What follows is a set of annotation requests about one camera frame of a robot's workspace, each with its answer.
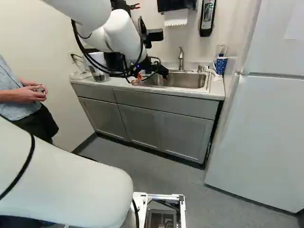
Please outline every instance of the gray shirt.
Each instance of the gray shirt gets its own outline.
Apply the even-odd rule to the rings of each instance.
[[[0,90],[18,89],[22,83],[14,75],[10,67],[0,55]],[[41,108],[40,102],[31,104],[19,104],[14,102],[0,103],[0,116],[15,121],[31,115]]]

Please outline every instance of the wall-mounted dispenser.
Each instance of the wall-mounted dispenser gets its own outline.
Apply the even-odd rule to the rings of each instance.
[[[202,0],[201,16],[199,24],[199,35],[201,37],[210,36],[213,29],[216,0]]]
[[[180,9],[196,9],[197,0],[157,0],[157,8],[159,13],[180,10]]]

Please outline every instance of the refrigerator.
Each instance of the refrigerator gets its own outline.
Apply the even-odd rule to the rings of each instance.
[[[303,2],[243,0],[236,9],[205,178],[292,213],[304,209]]]

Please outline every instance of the gray floor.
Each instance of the gray floor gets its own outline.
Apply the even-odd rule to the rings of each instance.
[[[204,186],[204,171],[97,138],[81,153],[125,170],[135,191],[186,196],[187,228],[298,228],[297,219]]]

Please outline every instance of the small object in hand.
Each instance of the small object in hand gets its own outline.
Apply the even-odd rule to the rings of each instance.
[[[33,89],[34,92],[38,92],[38,93],[44,93],[45,92],[45,89],[41,86],[37,89]]]

